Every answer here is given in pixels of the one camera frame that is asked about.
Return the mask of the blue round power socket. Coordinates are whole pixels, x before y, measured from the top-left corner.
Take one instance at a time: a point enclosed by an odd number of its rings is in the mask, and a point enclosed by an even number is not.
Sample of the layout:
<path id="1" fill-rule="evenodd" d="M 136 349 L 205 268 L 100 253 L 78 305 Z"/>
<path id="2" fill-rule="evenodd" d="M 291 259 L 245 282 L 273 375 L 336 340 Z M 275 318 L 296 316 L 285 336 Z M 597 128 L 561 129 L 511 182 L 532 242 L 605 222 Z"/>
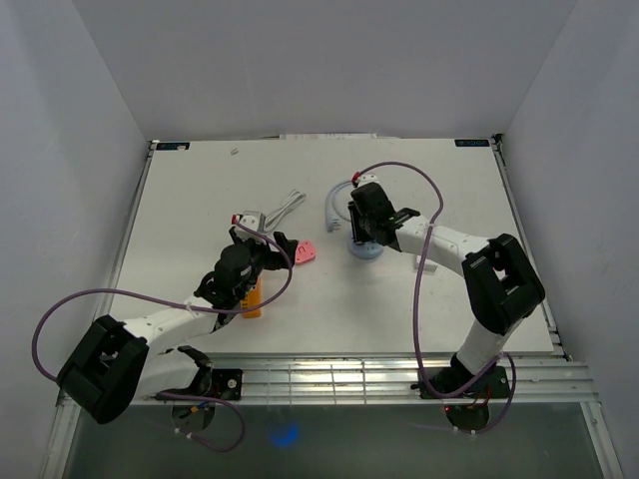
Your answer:
<path id="1" fill-rule="evenodd" d="M 353 237 L 348 240 L 347 248 L 350 254 L 362 260 L 374 260 L 380 257 L 384 250 L 384 247 L 375 241 L 357 242 Z"/>

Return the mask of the pink square plug adapter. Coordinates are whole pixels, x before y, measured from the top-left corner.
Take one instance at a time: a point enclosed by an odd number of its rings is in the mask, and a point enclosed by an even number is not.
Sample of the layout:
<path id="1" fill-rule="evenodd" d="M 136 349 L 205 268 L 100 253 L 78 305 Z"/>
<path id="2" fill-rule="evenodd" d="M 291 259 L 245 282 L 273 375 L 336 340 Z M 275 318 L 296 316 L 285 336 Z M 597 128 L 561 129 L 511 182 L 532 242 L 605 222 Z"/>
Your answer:
<path id="1" fill-rule="evenodd" d="M 315 246 L 309 240 L 303 240 L 298 243 L 295 263 L 301 265 L 309 263 L 317 258 L 317 251 Z"/>

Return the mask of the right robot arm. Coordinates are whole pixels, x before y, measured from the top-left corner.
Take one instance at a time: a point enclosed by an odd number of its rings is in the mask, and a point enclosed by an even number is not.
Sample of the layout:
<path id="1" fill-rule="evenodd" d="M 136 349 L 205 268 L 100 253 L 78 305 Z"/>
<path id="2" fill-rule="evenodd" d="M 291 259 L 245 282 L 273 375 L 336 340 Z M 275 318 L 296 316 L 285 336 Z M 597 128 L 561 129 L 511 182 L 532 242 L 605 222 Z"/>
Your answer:
<path id="1" fill-rule="evenodd" d="M 474 322 L 450 366 L 420 385 L 439 394 L 475 395 L 512 332 L 545 299 L 519 240 L 471 236 L 437 226 L 416 210 L 397 210 L 373 176 L 353 184 L 348 210 L 356 243 L 418 255 L 463 278 Z"/>

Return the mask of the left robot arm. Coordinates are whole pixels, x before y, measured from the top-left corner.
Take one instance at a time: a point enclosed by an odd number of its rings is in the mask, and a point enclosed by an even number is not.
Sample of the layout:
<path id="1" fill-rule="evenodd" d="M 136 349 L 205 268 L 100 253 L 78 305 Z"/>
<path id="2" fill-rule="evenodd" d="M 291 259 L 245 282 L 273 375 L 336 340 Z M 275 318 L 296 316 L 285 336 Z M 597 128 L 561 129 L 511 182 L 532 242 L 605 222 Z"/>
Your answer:
<path id="1" fill-rule="evenodd" d="M 96 319 L 56 382 L 99 424 L 139 398 L 164 392 L 201 398 L 211 389 L 213 365 L 190 340 L 212 334 L 240 315 L 240 305 L 265 270 L 294 266 L 298 243 L 281 232 L 268 243 L 231 229 L 214 269 L 184 303 L 119 321 Z"/>

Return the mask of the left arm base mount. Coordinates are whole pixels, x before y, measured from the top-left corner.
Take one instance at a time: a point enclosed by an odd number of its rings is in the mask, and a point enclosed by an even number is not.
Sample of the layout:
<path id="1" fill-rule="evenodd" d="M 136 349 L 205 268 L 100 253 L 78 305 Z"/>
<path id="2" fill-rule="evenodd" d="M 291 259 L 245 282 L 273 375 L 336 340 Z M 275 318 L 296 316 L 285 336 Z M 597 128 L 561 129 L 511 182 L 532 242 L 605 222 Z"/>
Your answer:
<path id="1" fill-rule="evenodd" d="M 213 368 L 200 370 L 193 381 L 184 388 L 172 388 L 161 391 L 157 397 L 167 394 L 180 396 L 202 396 L 224 400 L 242 398 L 244 372 L 239 368 Z"/>

